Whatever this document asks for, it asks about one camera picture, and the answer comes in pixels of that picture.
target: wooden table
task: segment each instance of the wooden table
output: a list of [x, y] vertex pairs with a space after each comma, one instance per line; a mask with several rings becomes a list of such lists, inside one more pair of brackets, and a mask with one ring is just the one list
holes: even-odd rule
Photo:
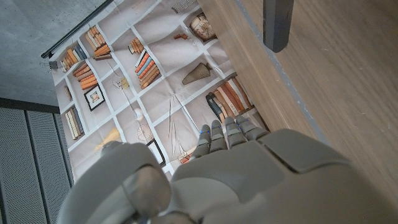
[[289, 44], [267, 50], [262, 0], [198, 0], [271, 131], [349, 157], [398, 205], [398, 5], [295, 0]]

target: floor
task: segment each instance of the floor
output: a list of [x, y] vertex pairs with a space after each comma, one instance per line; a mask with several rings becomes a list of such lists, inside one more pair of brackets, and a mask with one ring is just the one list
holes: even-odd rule
[[270, 130], [329, 144], [398, 206], [397, 2], [296, 0], [277, 54], [262, 0], [198, 2]]
[[104, 0], [5, 0], [0, 2], [0, 98], [58, 106], [41, 54]]

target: shelf compartment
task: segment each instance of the shelf compartment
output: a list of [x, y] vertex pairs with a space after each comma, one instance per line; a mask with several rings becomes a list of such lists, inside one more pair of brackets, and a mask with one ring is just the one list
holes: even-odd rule
[[122, 90], [116, 88], [113, 85], [113, 80], [115, 76], [124, 78], [123, 72], [120, 70], [120, 68], [116, 69], [110, 76], [102, 81], [102, 85], [105, 89], [103, 91], [106, 92], [113, 110], [119, 109], [123, 104], [134, 98], [134, 95], [132, 94], [132, 91], [129, 87]]
[[113, 128], [116, 125], [111, 119], [69, 152], [75, 181], [101, 157], [101, 150], [96, 151], [95, 147], [103, 142]]
[[170, 161], [178, 160], [182, 151], [191, 151], [198, 143], [198, 130], [192, 128], [188, 119], [182, 108], [171, 115], [170, 121], [165, 119], [155, 127]]
[[199, 79], [197, 81], [191, 82], [189, 84], [183, 85], [182, 80], [188, 75], [199, 63], [204, 63], [206, 65], [206, 57], [202, 54], [193, 62], [184, 66], [183, 68], [177, 70], [173, 74], [165, 78], [163, 82], [167, 82], [173, 92], [176, 94], [180, 101], [186, 100], [188, 97], [192, 96], [198, 90], [211, 83], [217, 77], [219, 77], [218, 72], [215, 70], [210, 70], [210, 76], [206, 78]]
[[136, 101], [122, 110], [116, 117], [128, 143], [141, 142], [147, 144], [153, 139], [148, 122]]
[[80, 106], [81, 115], [82, 115], [82, 118], [80, 119], [84, 119], [86, 127], [88, 128], [87, 131], [91, 131], [92, 129], [95, 129], [97, 127], [98, 123], [100, 123], [102, 120], [111, 115], [111, 112], [107, 105], [109, 102], [105, 101], [104, 103], [100, 104], [97, 108], [95, 108], [93, 111], [90, 111], [90, 108], [88, 107], [88, 103], [84, 96], [84, 94], [89, 90], [82, 90], [80, 82], [77, 80], [76, 77], [73, 76], [72, 73], [69, 74], [67, 78], [69, 79], [72, 85], [71, 86], [72, 91], [75, 93], [76, 97], [76, 99], [74, 99], [75, 103], [77, 103]]
[[73, 101], [73, 99], [69, 100], [69, 97], [67, 96], [65, 90], [65, 86], [68, 86], [65, 79], [63, 79], [60, 83], [58, 83], [58, 85], [55, 86], [55, 94], [57, 94], [58, 106], [61, 110]]
[[223, 50], [221, 43], [218, 41], [207, 49], [212, 59], [217, 63], [218, 67], [223, 73], [233, 69], [231, 61], [229, 61], [227, 54]]
[[109, 41], [130, 28], [153, 5], [156, 0], [122, 2], [98, 25]]
[[148, 45], [165, 72], [185, 64], [199, 51], [199, 48], [193, 45], [194, 41], [191, 41], [190, 38], [186, 40], [183, 38], [174, 39], [175, 35], [186, 33], [187, 31], [182, 26], [178, 26], [167, 37]]
[[113, 68], [117, 65], [113, 58], [104, 59], [104, 60], [95, 60], [93, 58], [89, 58], [88, 61], [91, 63], [95, 71], [97, 72], [100, 78], [103, 78], [108, 72], [113, 70]]
[[184, 13], [198, 6], [198, 3], [195, 2], [183, 12], [175, 13], [171, 9], [175, 3], [176, 1], [160, 2], [148, 15], [134, 25], [146, 44], [153, 43], [170, 34], [179, 26], [179, 20]]

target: printed bookshelf pattern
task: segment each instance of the printed bookshelf pattern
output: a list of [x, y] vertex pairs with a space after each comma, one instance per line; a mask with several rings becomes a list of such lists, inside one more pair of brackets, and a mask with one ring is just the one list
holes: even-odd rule
[[[155, 140], [164, 155], [163, 170], [172, 175], [195, 148], [201, 126], [220, 117], [209, 107], [206, 95], [232, 77], [234, 69], [218, 39], [203, 41], [189, 28], [190, 21], [202, 13], [198, 3], [175, 13], [172, 7], [177, 2], [115, 1], [52, 57], [60, 64], [68, 49], [77, 46], [87, 57], [68, 70], [52, 71], [75, 179], [99, 159], [100, 152], [94, 148], [115, 128], [119, 141]], [[96, 45], [90, 37], [98, 37]], [[135, 66], [144, 57], [150, 60], [142, 67], [152, 64], [146, 74]], [[182, 80], [201, 63], [200, 72], [205, 75], [190, 75], [184, 85]], [[115, 80], [127, 83], [120, 88]], [[93, 111], [85, 98], [92, 82], [104, 98]], [[71, 100], [65, 96], [65, 86]], [[77, 140], [67, 123], [71, 109], [81, 123]]]

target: picture frame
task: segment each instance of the picture frame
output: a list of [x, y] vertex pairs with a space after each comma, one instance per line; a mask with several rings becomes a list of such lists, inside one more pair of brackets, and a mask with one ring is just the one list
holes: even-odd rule
[[159, 145], [157, 144], [155, 139], [152, 139], [150, 142], [147, 143], [147, 146], [149, 148], [149, 150], [153, 153], [153, 155], [155, 156], [157, 162], [159, 163], [159, 165], [161, 167], [166, 165], [166, 160], [164, 159], [163, 153], [160, 150]]
[[104, 95], [99, 85], [94, 86], [85, 93], [85, 98], [90, 111], [93, 111], [100, 104], [105, 102]]

